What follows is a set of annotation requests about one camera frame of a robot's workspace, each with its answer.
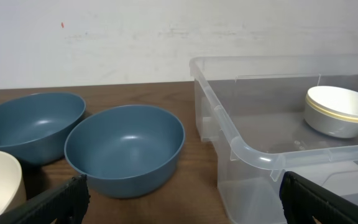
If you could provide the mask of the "white small bowl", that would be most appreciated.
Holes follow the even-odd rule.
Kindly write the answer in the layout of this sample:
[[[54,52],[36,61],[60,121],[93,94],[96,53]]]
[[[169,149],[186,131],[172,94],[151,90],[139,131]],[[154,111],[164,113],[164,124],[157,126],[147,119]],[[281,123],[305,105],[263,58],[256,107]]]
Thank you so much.
[[[358,118],[357,91],[336,86],[314,86],[306,95],[323,109]]]

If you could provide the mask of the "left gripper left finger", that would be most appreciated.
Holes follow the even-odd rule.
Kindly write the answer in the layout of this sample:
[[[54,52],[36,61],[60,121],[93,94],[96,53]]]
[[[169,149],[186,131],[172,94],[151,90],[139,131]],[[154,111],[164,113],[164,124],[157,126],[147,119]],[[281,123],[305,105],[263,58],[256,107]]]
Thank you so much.
[[[90,203],[87,176],[77,175],[0,215],[0,224],[81,224]]]

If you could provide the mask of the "grey small bowl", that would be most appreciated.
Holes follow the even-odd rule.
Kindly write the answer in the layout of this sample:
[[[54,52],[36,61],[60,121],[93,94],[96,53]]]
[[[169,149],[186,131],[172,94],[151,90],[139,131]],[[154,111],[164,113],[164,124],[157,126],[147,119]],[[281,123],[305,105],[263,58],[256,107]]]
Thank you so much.
[[[305,121],[315,130],[335,138],[354,138],[358,136],[358,123],[325,115],[309,104],[305,104]]]

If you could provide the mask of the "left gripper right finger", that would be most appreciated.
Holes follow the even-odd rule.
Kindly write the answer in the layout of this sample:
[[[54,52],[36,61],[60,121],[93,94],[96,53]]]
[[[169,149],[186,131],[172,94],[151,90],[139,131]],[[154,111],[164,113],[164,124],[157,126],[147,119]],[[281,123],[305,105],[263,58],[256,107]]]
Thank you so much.
[[[288,224],[358,224],[358,205],[288,171],[279,197]]]

